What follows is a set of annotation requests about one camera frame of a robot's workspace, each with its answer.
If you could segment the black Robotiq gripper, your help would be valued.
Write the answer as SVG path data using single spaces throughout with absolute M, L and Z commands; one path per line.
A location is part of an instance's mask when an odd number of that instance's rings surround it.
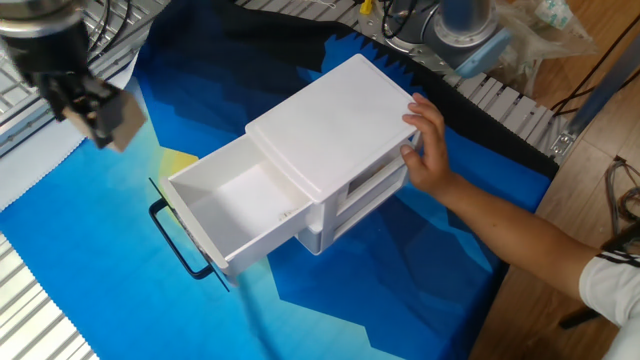
M 2 36 L 11 61 L 22 78 L 37 87 L 49 103 L 57 121 L 65 119 L 64 109 L 76 94 L 75 74 L 89 73 L 89 34 L 84 22 L 35 38 Z M 74 99 L 74 110 L 88 127 L 89 137 L 99 149 L 114 140 L 123 123 L 123 91 L 97 78 L 83 78 L 83 90 Z

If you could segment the person's right hand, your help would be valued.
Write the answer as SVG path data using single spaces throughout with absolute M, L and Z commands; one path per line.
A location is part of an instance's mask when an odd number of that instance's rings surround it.
M 445 204 L 451 196 L 457 176 L 449 166 L 444 117 L 421 94 L 414 93 L 412 98 L 413 102 L 408 105 L 410 114 L 405 114 L 402 120 L 421 133 L 422 153 L 408 145 L 403 145 L 400 153 L 411 183 Z

